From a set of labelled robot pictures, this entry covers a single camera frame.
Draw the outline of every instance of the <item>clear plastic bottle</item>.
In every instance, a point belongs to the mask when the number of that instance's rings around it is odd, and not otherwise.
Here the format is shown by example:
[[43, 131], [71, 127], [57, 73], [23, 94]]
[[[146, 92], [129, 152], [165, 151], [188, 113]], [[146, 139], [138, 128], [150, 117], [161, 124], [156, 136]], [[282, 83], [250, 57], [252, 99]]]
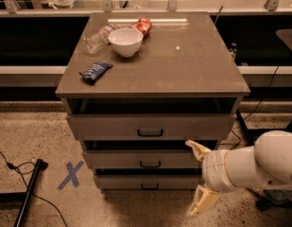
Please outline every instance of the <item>clear plastic bottle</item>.
[[94, 35], [83, 38], [86, 52], [94, 54], [101, 50], [109, 43], [109, 35], [118, 28], [118, 24], [103, 26]]

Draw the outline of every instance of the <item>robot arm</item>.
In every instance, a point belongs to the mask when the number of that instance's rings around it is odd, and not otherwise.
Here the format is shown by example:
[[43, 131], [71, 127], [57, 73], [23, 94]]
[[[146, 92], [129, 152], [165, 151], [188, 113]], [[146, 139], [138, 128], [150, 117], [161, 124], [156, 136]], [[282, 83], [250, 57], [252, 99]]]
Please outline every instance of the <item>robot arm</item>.
[[292, 133], [269, 131], [253, 147], [209, 150], [187, 141], [202, 162], [204, 186], [198, 186], [191, 216], [210, 208], [221, 193], [241, 188], [292, 190]]

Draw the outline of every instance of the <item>desk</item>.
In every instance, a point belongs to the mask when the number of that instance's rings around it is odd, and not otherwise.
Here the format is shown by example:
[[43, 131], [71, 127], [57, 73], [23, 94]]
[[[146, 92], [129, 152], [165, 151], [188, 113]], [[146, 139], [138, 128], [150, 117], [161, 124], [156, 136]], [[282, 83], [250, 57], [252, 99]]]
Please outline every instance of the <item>desk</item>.
[[[84, 36], [111, 20], [129, 26], [142, 16], [153, 27], [133, 57], [109, 45], [84, 52]], [[88, 85], [79, 72], [94, 61], [113, 68]], [[92, 14], [56, 94], [97, 187], [194, 189], [201, 170], [184, 141], [217, 147], [249, 87], [209, 14], [115, 12]]]

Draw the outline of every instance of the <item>concrete floor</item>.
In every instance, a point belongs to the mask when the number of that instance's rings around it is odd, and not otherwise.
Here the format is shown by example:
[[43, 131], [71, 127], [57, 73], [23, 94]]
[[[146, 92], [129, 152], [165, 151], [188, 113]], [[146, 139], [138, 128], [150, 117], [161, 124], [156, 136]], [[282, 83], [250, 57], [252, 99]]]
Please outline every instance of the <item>concrete floor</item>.
[[[241, 105], [247, 113], [255, 103]], [[249, 117], [250, 127], [285, 127], [292, 118], [292, 103], [263, 102]], [[241, 137], [238, 123], [234, 129]], [[232, 133], [226, 142], [236, 142]], [[242, 137], [241, 147], [245, 145]], [[14, 165], [45, 160], [49, 167], [41, 173], [35, 194], [58, 206], [67, 226], [73, 227], [192, 227], [192, 226], [292, 226], [292, 210], [271, 208], [260, 212], [257, 199], [246, 189], [223, 195], [216, 205], [199, 218], [187, 217], [193, 191], [109, 191], [95, 187], [92, 171], [83, 164], [77, 171], [79, 186], [70, 182], [58, 186], [68, 175], [66, 164], [83, 161], [81, 146], [66, 121], [60, 102], [0, 102], [0, 150]], [[30, 166], [21, 167], [29, 171]], [[25, 191], [15, 171], [9, 170], [0, 155], [0, 193]], [[0, 227], [13, 226], [19, 209], [0, 205]], [[35, 197], [29, 207], [25, 226], [64, 226], [58, 211]]]

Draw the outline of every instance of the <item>blue cross on floor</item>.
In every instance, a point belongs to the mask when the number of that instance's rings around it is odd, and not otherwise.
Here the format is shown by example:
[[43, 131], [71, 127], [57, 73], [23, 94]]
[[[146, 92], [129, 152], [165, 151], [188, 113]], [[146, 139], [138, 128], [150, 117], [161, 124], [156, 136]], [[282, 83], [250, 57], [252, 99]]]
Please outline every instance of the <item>blue cross on floor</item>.
[[58, 190], [62, 190], [69, 182], [72, 181], [72, 184], [74, 187], [79, 186], [79, 182], [77, 179], [77, 171], [81, 168], [81, 166], [84, 164], [83, 161], [80, 161], [75, 167], [72, 166], [72, 163], [67, 164], [67, 169], [69, 171], [68, 176], [61, 182], [61, 184], [58, 186]]

